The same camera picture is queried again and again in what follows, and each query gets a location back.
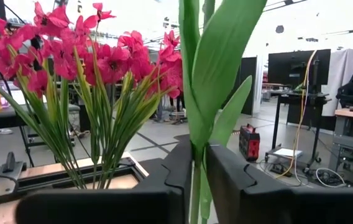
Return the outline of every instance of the metal stand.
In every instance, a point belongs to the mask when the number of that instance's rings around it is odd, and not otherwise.
[[[304,152],[302,152],[302,156],[300,156],[298,161],[306,164],[307,167],[310,167],[314,161],[316,162],[321,162],[321,158],[319,156],[319,152],[316,152],[316,148],[318,146],[318,139],[319,139],[319,133],[320,133],[320,124],[321,124],[321,113],[323,112],[323,105],[326,104],[326,95],[324,94],[316,94],[316,95],[306,95],[306,97],[312,97],[314,99],[310,99],[311,104],[308,106],[312,106],[315,108],[316,111],[316,132],[314,135],[314,143],[313,143],[313,149],[312,149],[312,154],[311,157],[308,158],[305,156]],[[269,156],[276,156],[276,157],[282,157],[285,159],[291,159],[290,157],[282,156],[279,154],[276,154],[276,152],[282,148],[282,145],[279,144],[276,146],[276,140],[277,140],[277,131],[278,131],[278,121],[279,121],[279,116],[280,116],[280,105],[282,103],[286,104],[297,104],[301,102],[301,96],[300,94],[297,93],[292,93],[289,91],[286,92],[279,92],[278,94],[278,99],[277,99],[277,108],[276,108],[276,116],[275,116],[275,127],[273,130],[273,139],[272,139],[272,150],[268,151],[265,153],[265,162],[268,162]]]

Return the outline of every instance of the flower stem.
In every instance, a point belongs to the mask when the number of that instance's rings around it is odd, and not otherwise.
[[[195,161],[193,171],[193,186],[190,208],[190,224],[197,224],[199,219],[200,208],[200,181],[201,181],[201,161]]]

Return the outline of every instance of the desk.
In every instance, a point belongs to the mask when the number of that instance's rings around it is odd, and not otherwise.
[[[129,152],[125,152],[122,157],[130,157],[134,162],[136,168],[138,168],[145,176],[149,174],[146,170],[129,154]],[[80,159],[78,161],[78,165],[80,167],[91,166],[93,165],[90,158],[88,159]],[[28,168],[26,171],[22,172],[20,175],[20,179],[27,177],[34,177],[42,174],[49,174],[52,172],[62,171],[64,168],[61,164],[50,164],[46,166],[33,167]],[[112,189],[131,189],[135,185],[138,184],[138,181],[132,175],[125,175],[121,177],[116,177],[111,182]],[[8,202],[4,204],[0,204],[0,224],[7,223],[13,224],[14,222],[14,210],[17,206],[18,200],[13,202]]]
[[[26,105],[22,105],[22,107],[26,112],[28,112]],[[76,105],[69,105],[69,112],[78,113],[79,110],[80,110],[80,107],[78,107]],[[30,147],[43,145],[44,143],[42,143],[42,142],[29,142],[28,139],[30,136],[25,133],[23,126],[26,126],[25,122],[18,115],[16,115],[16,112],[12,107],[8,107],[8,108],[0,110],[0,128],[19,127],[21,134],[22,134],[23,143],[25,145],[25,151],[27,153],[27,156],[29,157],[29,161],[30,161],[31,166],[34,166],[33,159],[30,155]]]
[[[353,111],[349,111],[348,108],[338,109],[335,115],[337,117],[336,127],[328,168],[337,171],[340,165],[341,149],[353,151]]]
[[[276,157],[284,157],[284,156],[275,154],[275,152],[281,148],[281,146],[276,146],[278,120],[280,115],[280,105],[282,103],[289,104],[289,105],[297,105],[297,104],[300,104],[302,101],[302,96],[300,93],[295,93],[292,91],[270,91],[270,92],[273,94],[276,94],[278,98],[277,98],[277,108],[276,108],[276,116],[275,116],[275,129],[273,130],[272,150],[265,153],[265,162],[268,161],[269,155],[276,156]],[[306,107],[311,106],[316,110],[316,132],[314,135],[312,155],[308,159],[308,162],[306,162],[307,167],[310,167],[314,161],[321,162],[321,159],[318,158],[319,152],[316,152],[316,148],[317,148],[318,139],[319,139],[320,121],[321,121],[321,113],[323,111],[323,105],[325,105],[328,101],[326,99],[326,96],[328,96],[328,94],[323,94],[323,93],[317,93],[317,94],[310,93],[306,96],[308,97]],[[304,157],[304,155],[305,154],[303,152],[302,155],[298,158],[298,160],[300,161],[301,158]]]

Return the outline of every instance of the flower petal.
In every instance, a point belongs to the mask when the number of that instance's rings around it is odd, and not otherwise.
[[[92,29],[94,27],[96,27],[96,24],[98,23],[98,16],[89,16],[85,21],[84,21],[84,26]]]
[[[92,6],[98,11],[102,11],[102,9],[103,9],[103,4],[100,3],[100,2],[99,3],[93,3]]]

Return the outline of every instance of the green leaf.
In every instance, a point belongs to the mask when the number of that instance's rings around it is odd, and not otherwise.
[[[191,79],[205,124],[213,123],[230,94],[244,49],[265,4],[266,0],[223,0],[210,18],[196,49]]]
[[[197,43],[199,42],[199,0],[179,1],[179,24],[183,74],[191,77]]]
[[[241,114],[241,110],[250,93],[252,77],[247,77],[239,86],[232,98],[227,102],[219,118],[216,120],[211,139],[217,140],[222,146],[226,147],[229,138],[236,125],[236,121]]]
[[[183,57],[183,93],[186,108],[189,108],[186,112],[190,118],[188,123],[190,127],[190,139],[196,146],[195,148],[200,151],[195,152],[195,157],[200,158],[206,137],[209,137],[211,126],[203,122],[191,87],[192,68],[200,38],[198,28],[199,1],[180,0],[179,10],[181,54]],[[208,133],[203,134],[201,130],[208,130]]]
[[[222,146],[226,147],[226,144],[231,137],[236,121],[239,118],[241,110],[243,109],[245,101],[250,93],[251,84],[252,77],[249,76],[244,80],[244,82],[233,94],[232,98],[227,102],[215,123],[211,139],[217,140],[217,142],[221,143]],[[202,169],[206,170],[206,160],[203,161]],[[208,219],[213,197],[211,195],[207,176],[204,171],[201,173],[200,196],[201,217]]]

